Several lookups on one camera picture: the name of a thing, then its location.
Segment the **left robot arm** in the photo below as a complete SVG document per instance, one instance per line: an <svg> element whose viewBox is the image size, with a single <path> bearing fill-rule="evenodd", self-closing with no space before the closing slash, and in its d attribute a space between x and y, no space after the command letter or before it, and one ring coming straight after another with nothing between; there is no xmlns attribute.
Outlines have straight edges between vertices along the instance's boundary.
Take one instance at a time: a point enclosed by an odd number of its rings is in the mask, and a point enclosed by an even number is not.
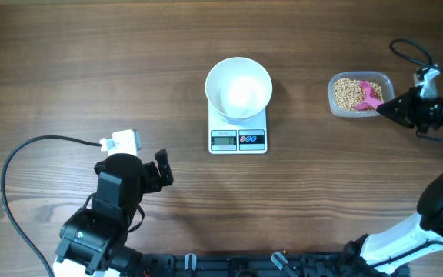
<svg viewBox="0 0 443 277"><path fill-rule="evenodd" d="M92 193L62 226L55 251L56 276L142 276L142 254L125 246L145 194L159 192L174 178L165 149L144 163L135 155L118 153L95 164L98 176Z"/></svg>

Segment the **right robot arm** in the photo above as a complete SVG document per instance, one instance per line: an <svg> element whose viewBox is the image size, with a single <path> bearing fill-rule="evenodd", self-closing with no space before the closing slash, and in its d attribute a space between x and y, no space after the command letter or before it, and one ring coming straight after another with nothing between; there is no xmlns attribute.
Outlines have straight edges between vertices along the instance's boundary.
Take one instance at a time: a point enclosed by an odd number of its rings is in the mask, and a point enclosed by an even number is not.
<svg viewBox="0 0 443 277"><path fill-rule="evenodd" d="M417 70L415 86L378 105L377 112L415 129L419 138L425 138L431 128L443 127L443 98L437 95L434 84L441 72L437 65ZM443 173L421 194L412 215L383 232L348 242L336 263L336 273L398 276L402 265L437 251L443 251Z"/></svg>

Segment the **pink plastic measuring scoop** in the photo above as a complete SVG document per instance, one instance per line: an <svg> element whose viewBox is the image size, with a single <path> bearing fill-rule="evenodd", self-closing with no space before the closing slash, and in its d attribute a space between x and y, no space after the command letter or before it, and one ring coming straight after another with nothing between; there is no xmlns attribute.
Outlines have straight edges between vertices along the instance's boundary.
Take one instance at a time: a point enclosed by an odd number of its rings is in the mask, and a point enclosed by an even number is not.
<svg viewBox="0 0 443 277"><path fill-rule="evenodd" d="M375 90L372 88L369 82L361 82L360 86L365 92L365 98L359 104L353 105L352 108L359 111L365 110L367 108L376 109L378 106L384 103L383 101L375 97Z"/></svg>

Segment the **white digital kitchen scale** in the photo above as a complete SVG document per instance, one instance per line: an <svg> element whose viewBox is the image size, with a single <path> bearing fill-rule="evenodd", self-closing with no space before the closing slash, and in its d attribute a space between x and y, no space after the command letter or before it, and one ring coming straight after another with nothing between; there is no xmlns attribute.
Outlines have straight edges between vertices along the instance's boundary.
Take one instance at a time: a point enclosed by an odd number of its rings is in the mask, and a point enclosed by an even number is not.
<svg viewBox="0 0 443 277"><path fill-rule="evenodd" d="M213 155L260 155L268 151L266 110L230 122L208 105L208 150Z"/></svg>

